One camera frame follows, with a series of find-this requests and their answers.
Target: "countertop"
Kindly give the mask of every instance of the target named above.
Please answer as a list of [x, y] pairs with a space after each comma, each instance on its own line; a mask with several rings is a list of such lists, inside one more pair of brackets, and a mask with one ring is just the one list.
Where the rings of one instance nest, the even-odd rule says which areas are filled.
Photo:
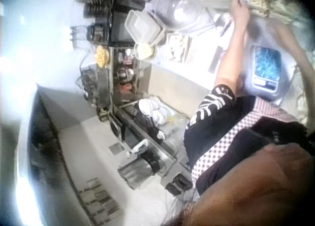
[[[146, 5], [147, 11], [152, 11], [152, 8], [152, 3], [148, 3]], [[218, 17], [223, 13], [210, 9], [210, 14], [212, 15], [213, 21], [216, 22]], [[145, 61], [172, 71], [175, 74], [211, 90], [214, 87], [220, 61], [217, 63], [213, 73], [208, 71], [209, 67], [215, 57], [214, 55], [218, 46], [221, 47], [223, 51], [228, 48], [234, 30], [234, 23], [231, 23], [222, 37], [220, 37], [222, 28], [217, 30], [215, 27], [212, 27], [207, 30], [196, 31], [209, 24], [209, 13], [205, 10], [192, 28], [186, 30], [185, 32], [178, 32], [191, 37], [191, 44], [184, 64], [170, 62], [164, 58], [164, 51], [166, 49], [165, 42], [163, 42], [164, 44], [157, 45], [155, 56], [151, 59], [146, 59]], [[248, 26], [248, 36], [244, 45], [244, 66], [242, 74], [245, 83], [248, 82], [246, 80], [246, 74], [252, 72], [250, 60], [252, 57], [251, 47], [253, 45], [275, 49], [281, 53], [283, 64], [282, 69], [285, 72], [282, 73], [283, 78], [281, 79], [282, 82], [279, 85], [278, 92], [272, 95], [274, 97], [273, 100], [275, 100], [275, 104], [279, 105], [282, 101], [283, 93], [290, 86], [291, 80], [294, 76], [296, 62], [290, 54], [288, 54], [276, 43], [271, 34], [271, 30], [267, 25], [267, 19], [252, 15]], [[264, 95], [260, 92], [254, 91], [254, 89], [245, 90], [245, 93], [252, 95]]]

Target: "checkered apron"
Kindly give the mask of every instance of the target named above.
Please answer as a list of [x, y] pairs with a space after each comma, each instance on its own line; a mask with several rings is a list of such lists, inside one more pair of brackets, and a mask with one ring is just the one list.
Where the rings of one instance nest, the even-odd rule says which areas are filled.
[[279, 121], [289, 123], [297, 120], [273, 104], [256, 97], [254, 109], [237, 123], [226, 135], [224, 135], [210, 150], [201, 156], [191, 171], [193, 187], [196, 186], [197, 179], [217, 162], [228, 150], [235, 135], [242, 129], [251, 128], [261, 117], [274, 118]]

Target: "floor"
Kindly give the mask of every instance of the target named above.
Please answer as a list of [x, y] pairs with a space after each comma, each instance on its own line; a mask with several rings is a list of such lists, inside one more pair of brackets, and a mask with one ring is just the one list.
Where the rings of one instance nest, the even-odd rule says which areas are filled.
[[156, 226], [162, 223], [173, 196], [164, 190], [159, 177], [151, 177], [141, 189], [132, 190], [117, 172], [122, 156], [114, 156], [109, 146], [117, 143], [109, 123], [93, 117], [63, 129], [60, 134], [63, 155], [78, 190], [98, 178], [124, 210], [113, 226]]
[[[160, 97], [178, 111], [191, 116], [207, 90], [159, 67], [152, 67], [148, 93]], [[117, 173], [120, 161], [109, 146], [118, 142], [109, 123], [95, 116], [60, 131], [63, 155], [78, 190], [97, 177], [125, 214], [112, 225], [155, 226], [161, 224], [174, 197], [164, 190], [160, 177], [151, 177], [141, 189], [133, 191]]]

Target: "worker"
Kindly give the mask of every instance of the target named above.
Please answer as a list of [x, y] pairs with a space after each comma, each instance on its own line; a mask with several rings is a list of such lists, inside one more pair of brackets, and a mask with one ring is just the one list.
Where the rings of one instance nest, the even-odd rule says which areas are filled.
[[[184, 136], [201, 198], [168, 226], [281, 225], [314, 187], [314, 141], [307, 128], [262, 98], [236, 97], [250, 11], [243, 0], [232, 0], [230, 14], [234, 32], [215, 87]], [[300, 67], [314, 128], [315, 72], [289, 28], [271, 25], [277, 43]]]

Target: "black t-shirt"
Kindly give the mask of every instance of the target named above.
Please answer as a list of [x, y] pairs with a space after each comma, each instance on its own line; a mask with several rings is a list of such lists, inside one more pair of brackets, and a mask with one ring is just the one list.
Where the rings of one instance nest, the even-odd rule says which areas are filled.
[[258, 97], [235, 98], [226, 85], [216, 86], [187, 124], [184, 144], [198, 192], [265, 145], [306, 146], [306, 128], [282, 109]]

